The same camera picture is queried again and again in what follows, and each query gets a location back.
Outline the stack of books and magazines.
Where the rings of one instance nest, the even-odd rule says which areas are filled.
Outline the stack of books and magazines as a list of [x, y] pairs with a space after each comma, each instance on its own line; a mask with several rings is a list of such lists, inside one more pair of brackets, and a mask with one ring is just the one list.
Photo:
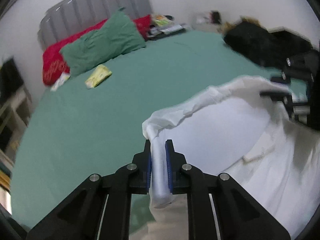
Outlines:
[[146, 35], [147, 40], [155, 41], [192, 30], [188, 24], [178, 24], [174, 20], [175, 18], [171, 15], [152, 14], [151, 24]]

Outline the white small packet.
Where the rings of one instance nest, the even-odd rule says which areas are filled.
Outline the white small packet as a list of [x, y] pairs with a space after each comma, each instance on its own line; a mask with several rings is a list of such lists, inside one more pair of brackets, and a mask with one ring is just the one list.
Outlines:
[[57, 91], [59, 87], [61, 87], [69, 78], [71, 77], [68, 73], [62, 73], [60, 77], [55, 81], [55, 83], [51, 87], [51, 91]]

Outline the red pillow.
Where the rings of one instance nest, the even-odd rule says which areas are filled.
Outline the red pillow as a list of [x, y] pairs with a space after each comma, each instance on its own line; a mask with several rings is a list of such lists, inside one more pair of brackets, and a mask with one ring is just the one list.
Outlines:
[[[81, 36], [89, 33], [90, 31], [100, 29], [106, 21], [107, 19], [104, 19], [96, 25], [73, 34], [72, 36], [63, 39], [62, 41], [52, 44], [44, 51], [42, 55], [42, 81], [45, 86], [52, 86], [58, 80], [62, 73], [69, 74], [70, 72], [70, 68], [67, 66], [67, 63], [64, 61], [62, 55], [60, 54], [61, 48], [69, 43], [76, 41]], [[135, 19], [133, 20], [133, 22], [135, 23], [140, 35], [145, 40], [147, 40], [147, 32], [150, 30], [151, 24], [151, 14]]]

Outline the yellow tissue pack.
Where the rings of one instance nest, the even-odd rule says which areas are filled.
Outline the yellow tissue pack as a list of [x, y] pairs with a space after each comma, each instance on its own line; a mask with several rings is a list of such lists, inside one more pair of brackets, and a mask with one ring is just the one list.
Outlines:
[[95, 88], [111, 75], [112, 72], [105, 65], [100, 64], [85, 81], [85, 85], [88, 89]]

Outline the green pillow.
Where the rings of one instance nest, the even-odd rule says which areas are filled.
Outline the green pillow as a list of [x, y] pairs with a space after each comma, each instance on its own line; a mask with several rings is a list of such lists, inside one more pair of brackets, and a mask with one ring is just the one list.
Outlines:
[[100, 29], [90, 31], [60, 50], [70, 68], [78, 76], [119, 55], [144, 48], [146, 42], [135, 23], [123, 9], [115, 12]]

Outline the black coat with fur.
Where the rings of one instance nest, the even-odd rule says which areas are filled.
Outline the black coat with fur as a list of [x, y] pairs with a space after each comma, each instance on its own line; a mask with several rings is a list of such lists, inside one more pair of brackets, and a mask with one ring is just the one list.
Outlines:
[[286, 28], [268, 31], [241, 20], [226, 31], [223, 40], [229, 48], [261, 67], [282, 69], [286, 59], [313, 49], [310, 41]]

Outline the grey padded headboard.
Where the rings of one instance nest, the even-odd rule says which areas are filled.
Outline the grey padded headboard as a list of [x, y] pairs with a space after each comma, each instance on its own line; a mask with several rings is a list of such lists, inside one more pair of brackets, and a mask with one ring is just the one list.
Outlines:
[[49, 8], [40, 22], [38, 41], [46, 50], [65, 38], [109, 18], [118, 9], [133, 20], [153, 13], [149, 0], [63, 0]]

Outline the white garment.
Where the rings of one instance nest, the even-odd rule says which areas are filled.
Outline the white garment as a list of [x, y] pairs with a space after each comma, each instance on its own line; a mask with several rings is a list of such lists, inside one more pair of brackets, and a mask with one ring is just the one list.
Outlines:
[[242, 76], [210, 86], [143, 122], [151, 142], [148, 239], [187, 239], [187, 198], [170, 193], [165, 142], [202, 172], [226, 172], [296, 238], [319, 206], [319, 133], [289, 120], [263, 90], [286, 92], [265, 78]]

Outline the green bed sheet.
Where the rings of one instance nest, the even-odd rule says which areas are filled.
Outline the green bed sheet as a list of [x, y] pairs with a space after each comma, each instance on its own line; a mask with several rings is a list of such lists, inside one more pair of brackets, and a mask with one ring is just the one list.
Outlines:
[[[91, 72], [85, 72], [46, 91], [35, 109], [12, 173], [19, 224], [34, 227], [91, 174], [106, 176], [130, 163], [148, 140], [142, 124], [153, 112], [242, 76], [270, 81], [279, 74], [231, 50], [220, 35], [195, 30], [149, 41], [106, 66], [112, 75], [97, 87], [86, 87]], [[133, 230], [154, 218], [150, 193], [151, 187], [133, 204]]]

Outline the items on far nightstand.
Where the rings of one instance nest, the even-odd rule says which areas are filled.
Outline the items on far nightstand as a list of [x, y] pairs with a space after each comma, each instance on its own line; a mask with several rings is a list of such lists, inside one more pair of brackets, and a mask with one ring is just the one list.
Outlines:
[[194, 23], [221, 25], [222, 24], [221, 14], [217, 10], [197, 12], [194, 16]]

